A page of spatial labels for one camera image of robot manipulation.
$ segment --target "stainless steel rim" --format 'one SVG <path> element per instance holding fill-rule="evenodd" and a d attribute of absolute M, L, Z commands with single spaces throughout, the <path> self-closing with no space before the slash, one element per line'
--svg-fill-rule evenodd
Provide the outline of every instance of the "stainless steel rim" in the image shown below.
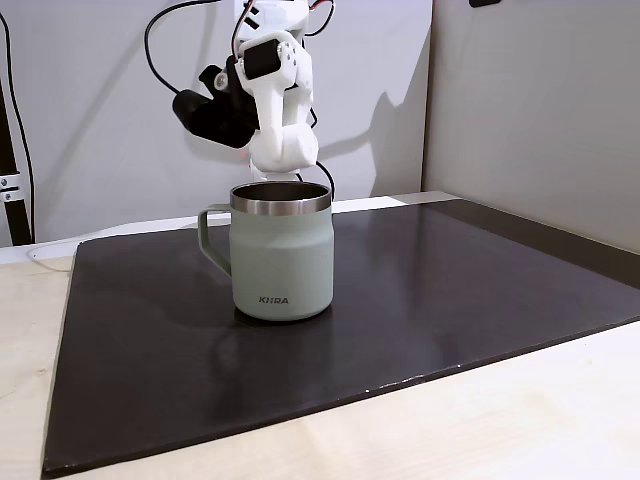
<path fill-rule="evenodd" d="M 308 182 L 260 182 L 231 190 L 231 208 L 251 215 L 286 217 L 331 207 L 331 190 Z"/>

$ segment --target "mint green mug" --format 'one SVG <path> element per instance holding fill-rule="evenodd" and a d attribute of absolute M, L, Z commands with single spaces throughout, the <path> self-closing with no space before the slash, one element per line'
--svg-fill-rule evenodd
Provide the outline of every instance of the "mint green mug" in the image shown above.
<path fill-rule="evenodd" d="M 210 243 L 207 214 L 231 212 L 230 261 Z M 333 300 L 331 191 L 306 182 L 263 182 L 231 191 L 228 205 L 198 216 L 200 249 L 233 286 L 239 310 L 262 320 L 312 317 Z"/>

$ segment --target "white wall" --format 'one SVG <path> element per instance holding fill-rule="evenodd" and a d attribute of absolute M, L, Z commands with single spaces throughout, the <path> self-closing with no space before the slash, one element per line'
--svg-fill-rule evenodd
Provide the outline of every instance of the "white wall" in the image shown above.
<path fill-rule="evenodd" d="M 250 181 L 246 151 L 183 131 L 172 95 L 148 70 L 142 33 L 174 3 L 0 0 L 35 168 L 39 241 L 193 215 Z M 307 42 L 320 159 L 339 199 L 418 191 L 430 2 L 337 4 L 327 30 Z M 320 10 L 313 26 L 324 20 Z M 171 14 L 152 37 L 158 70 L 179 88 L 196 87 L 207 64 L 229 55 L 232 12 L 233 2 L 223 0 Z M 6 79 L 4 67 L 0 77 Z M 18 144 L 16 152 L 26 171 Z M 303 176 L 325 182 L 317 169 Z M 2 246 L 9 235 L 0 215 Z"/>
<path fill-rule="evenodd" d="M 429 189 L 640 251 L 640 2 L 436 0 Z"/>

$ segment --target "cable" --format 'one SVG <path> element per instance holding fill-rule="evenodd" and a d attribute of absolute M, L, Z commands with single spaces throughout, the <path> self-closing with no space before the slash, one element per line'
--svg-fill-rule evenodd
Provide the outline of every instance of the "cable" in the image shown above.
<path fill-rule="evenodd" d="M 249 0 L 247 2 L 244 10 L 242 11 L 242 15 L 240 15 L 240 18 L 238 19 L 238 23 L 236 23 L 236 28 L 233 29 L 233 35 L 231 35 L 231 52 L 233 53 L 233 56 L 236 58 L 236 60 L 238 59 L 238 51 L 236 50 L 236 38 L 238 38 L 240 27 L 247 18 L 247 15 L 249 15 L 249 11 L 253 8 L 253 4 L 255 3 L 255 1 L 256 0 Z"/>
<path fill-rule="evenodd" d="M 316 112 L 313 111 L 313 107 L 311 107 L 310 112 L 311 112 L 311 116 L 313 117 L 313 123 L 311 124 L 311 128 L 313 128 L 318 124 L 318 116 L 316 115 Z M 316 165 L 318 165 L 318 167 L 322 169 L 324 174 L 329 179 L 329 183 L 331 184 L 331 200 L 334 200 L 336 197 L 336 185 L 335 183 L 333 183 L 333 177 L 331 176 L 329 169 L 318 161 L 316 161 Z"/>
<path fill-rule="evenodd" d="M 318 165 L 318 167 L 320 167 L 320 169 L 324 172 L 324 174 L 329 179 L 329 183 L 331 184 L 331 200 L 335 200 L 335 198 L 336 198 L 336 185 L 335 185 L 335 183 L 333 183 L 333 177 L 331 176 L 331 173 L 329 173 L 329 170 L 327 169 L 327 167 L 322 165 L 320 162 L 316 162 L 316 165 Z"/>
<path fill-rule="evenodd" d="M 313 117 L 313 123 L 311 124 L 311 128 L 313 128 L 318 124 L 318 116 L 316 115 L 316 112 L 313 111 L 313 107 L 311 107 L 310 113 Z"/>
<path fill-rule="evenodd" d="M 167 87 L 176 95 L 180 93 L 180 91 L 176 87 L 171 85 L 169 82 L 167 82 L 164 78 L 162 78 L 162 75 L 158 73 L 158 71 L 156 70 L 156 67 L 153 65 L 153 61 L 151 60 L 151 52 L 149 51 L 149 34 L 151 33 L 151 29 L 153 28 L 153 26 L 158 20 L 164 17 L 167 13 L 171 13 L 174 10 L 178 10 L 179 8 L 184 8 L 184 7 L 191 7 L 193 5 L 204 5 L 207 3 L 215 3 L 219 1 L 220 0 L 193 0 L 190 2 L 178 3 L 176 5 L 172 5 L 170 7 L 165 8 L 163 11 L 161 11 L 159 14 L 153 17 L 149 22 L 149 25 L 147 25 L 147 29 L 144 31 L 144 53 L 147 56 L 147 63 L 149 64 L 149 68 L 151 69 L 151 72 L 156 76 L 158 80 L 160 80 L 160 83 L 162 83 L 165 87 Z"/>
<path fill-rule="evenodd" d="M 16 114 L 16 120 L 20 127 L 20 136 L 22 137 L 22 146 L 24 147 L 24 154 L 27 158 L 27 167 L 29 169 L 29 188 L 31 190 L 31 241 L 36 243 L 36 221 L 35 221 L 35 185 L 33 181 L 33 165 L 31 164 L 31 153 L 29 152 L 29 145 L 27 144 L 27 135 L 24 132 L 24 124 L 22 123 L 22 117 L 20 116 L 20 110 L 18 109 L 18 101 L 16 100 L 16 92 L 13 86 L 13 67 L 11 66 L 11 35 L 9 34 L 9 25 L 7 24 L 4 15 L 0 13 L 0 20 L 4 25 L 5 41 L 7 45 L 7 76 L 9 77 L 9 92 L 11 93 L 11 103 L 13 103 L 13 111 Z"/>
<path fill-rule="evenodd" d="M 309 7 L 310 11 L 315 10 L 320 4 L 325 3 L 325 2 L 331 2 L 331 10 L 329 11 L 329 16 L 327 17 L 327 19 L 325 20 L 325 22 L 322 24 L 322 26 L 316 30 L 313 33 L 307 33 L 305 34 L 305 37 L 315 37 L 316 35 L 320 35 L 325 28 L 327 28 L 327 25 L 329 25 L 329 22 L 331 21 L 331 19 L 333 18 L 333 12 L 335 12 L 336 10 L 336 2 L 335 0 L 318 0 L 316 1 L 313 5 L 311 5 Z"/>

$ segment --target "dark board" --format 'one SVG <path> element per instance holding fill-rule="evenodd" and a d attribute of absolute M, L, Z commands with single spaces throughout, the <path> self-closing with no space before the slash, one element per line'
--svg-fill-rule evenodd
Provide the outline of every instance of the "dark board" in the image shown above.
<path fill-rule="evenodd" d="M 496 3 L 500 3 L 502 0 L 469 0 L 469 5 L 473 8 L 478 7 L 486 7 L 487 5 L 495 5 Z"/>
<path fill-rule="evenodd" d="M 193 230 L 83 243 L 45 475 L 252 430 L 640 315 L 640 257 L 467 201 L 334 224 L 334 302 L 293 324 L 235 310 Z M 226 246 L 228 227 L 214 228 Z"/>

